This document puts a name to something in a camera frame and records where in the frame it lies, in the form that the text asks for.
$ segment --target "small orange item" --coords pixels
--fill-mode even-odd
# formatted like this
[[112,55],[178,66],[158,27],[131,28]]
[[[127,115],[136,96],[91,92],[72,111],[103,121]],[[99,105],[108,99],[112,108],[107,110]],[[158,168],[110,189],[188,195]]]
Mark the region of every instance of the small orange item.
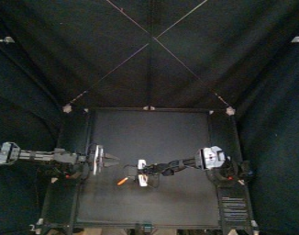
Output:
[[119,181],[119,183],[116,185],[123,185],[126,183],[127,179],[128,178],[126,177],[123,180]]

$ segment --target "black cloth wall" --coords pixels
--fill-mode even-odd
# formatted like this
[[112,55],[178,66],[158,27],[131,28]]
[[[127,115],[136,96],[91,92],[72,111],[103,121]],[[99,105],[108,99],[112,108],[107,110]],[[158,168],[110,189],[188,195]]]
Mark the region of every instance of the black cloth wall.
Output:
[[[60,112],[34,63],[18,46],[0,44],[0,144],[14,141],[23,149],[51,151]],[[27,234],[28,224],[36,222],[40,182],[36,166],[0,167],[0,234]]]
[[256,177],[255,218],[269,234],[299,234],[299,45],[285,47],[239,103],[243,153]]

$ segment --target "metal frame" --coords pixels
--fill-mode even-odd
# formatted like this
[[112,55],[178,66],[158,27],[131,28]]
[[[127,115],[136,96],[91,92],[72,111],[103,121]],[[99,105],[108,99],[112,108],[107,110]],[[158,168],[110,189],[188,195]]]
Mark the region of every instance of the metal frame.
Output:
[[[96,110],[110,110],[110,111],[142,111],[142,112],[148,112],[144,111],[142,108],[111,108],[111,107],[99,107],[96,108]],[[212,110],[207,110],[207,109],[172,109],[172,108],[159,108],[156,111],[151,111],[151,112],[191,112],[191,113],[196,113],[196,112],[207,112],[210,114],[210,111]],[[238,138],[238,132],[236,132],[236,127],[235,127],[235,119],[234,116],[228,116],[226,114],[226,110],[219,110],[216,113],[219,113],[220,115],[226,115],[227,119],[230,120],[230,124],[231,124],[231,128],[232,128],[232,137],[234,137],[234,145],[232,148],[235,148],[234,153],[235,153],[235,157],[238,159],[238,161],[242,161],[242,152],[240,152],[240,146],[239,146],[239,138]],[[214,139],[216,138],[214,136],[214,125],[216,124],[216,122],[214,121],[212,115],[208,115],[208,135],[210,135],[210,143],[214,145]],[[90,133],[91,133],[91,128],[92,128],[92,119],[88,117],[86,119],[86,133],[87,133],[87,138],[90,138]],[[42,231],[42,234],[47,234],[48,230],[51,228],[62,228],[66,230],[67,235],[72,234],[72,228],[111,228],[111,227],[116,227],[116,228],[123,228],[123,229],[136,229],[136,228],[142,228],[142,224],[96,224],[96,223],[83,223],[83,222],[78,222],[76,221],[76,217],[78,217],[78,207],[79,207],[79,195],[82,192],[82,181],[78,180],[78,182],[75,182],[75,194],[74,194],[74,199],[72,199],[72,208],[70,211],[70,217],[67,220],[67,223],[64,224],[58,224],[58,223],[52,223],[52,224],[44,224],[43,228],[44,230]],[[223,200],[220,200],[222,196],[226,196],[227,194],[235,193],[235,191],[242,192],[242,197],[247,203],[247,222],[244,223],[228,223],[226,221],[226,211],[224,211],[224,202]],[[44,206],[43,206],[43,212],[42,212],[42,217],[44,218],[47,215],[47,210],[48,207],[51,206],[51,194],[52,194],[52,186],[50,185],[48,188],[48,192],[47,192],[47,196],[46,196],[46,202],[44,202]],[[238,190],[234,190],[234,188],[216,188],[216,197],[218,197],[218,204],[219,204],[219,214],[220,214],[220,221],[218,222],[218,227],[210,226],[210,227],[204,227],[203,229],[222,229],[223,230],[223,234],[228,234],[231,229],[243,229],[248,234],[252,234],[254,229],[251,226],[251,220],[254,220],[252,217],[252,210],[251,210],[251,202],[250,202],[250,196],[248,196],[248,189],[247,186],[242,186],[242,189],[239,187]],[[184,226],[182,228],[179,228],[179,226],[174,226],[174,225],[166,225],[166,226],[159,226],[162,229],[202,229],[202,227],[199,226]]]

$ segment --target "cable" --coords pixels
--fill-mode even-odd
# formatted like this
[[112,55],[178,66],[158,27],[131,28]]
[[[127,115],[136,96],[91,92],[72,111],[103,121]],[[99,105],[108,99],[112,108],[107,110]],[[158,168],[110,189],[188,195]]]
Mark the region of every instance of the cable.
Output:
[[[180,62],[180,64],[186,67],[186,69],[191,72],[191,74],[198,78],[198,80],[202,81],[202,78],[198,74],[195,74],[192,72],[192,70],[188,68],[188,66],[182,62],[182,60],[175,56],[175,54],[171,52],[171,50],[163,45],[163,43],[158,40],[170,30],[171,28],[174,28],[175,25],[178,25],[184,18],[187,18],[196,10],[198,8],[200,8],[206,2],[208,0],[204,0],[202,3],[199,3],[194,9],[191,11],[188,11],[188,13],[179,19],[175,21],[175,23],[156,36],[152,37],[150,32],[142,27],[142,25],[130,17],[130,15],[123,11],[123,9],[120,7],[118,7],[114,2],[111,0],[107,0],[107,2],[112,5],[112,7],[126,16],[126,18],[142,29],[143,32],[146,32],[146,34],[148,34],[152,37],[152,40],[158,42],[158,44],[163,47],[163,49],[171,54],[171,56]],[[116,69],[119,67],[122,67],[126,62],[136,55],[139,54],[139,52],[150,45],[150,43],[147,43],[140,49],[136,50],[136,52],[94,83],[94,85],[86,90],[83,91],[67,104],[67,106],[70,106],[71,104],[74,104],[83,96],[84,94],[87,94],[92,88],[112,74],[114,71],[116,71]],[[216,98],[222,101],[222,103],[226,106],[231,106],[230,103],[224,100],[224,98],[218,94],[218,92],[215,90],[212,90],[210,87],[206,86],[206,88],[210,90],[210,92],[216,96]]]

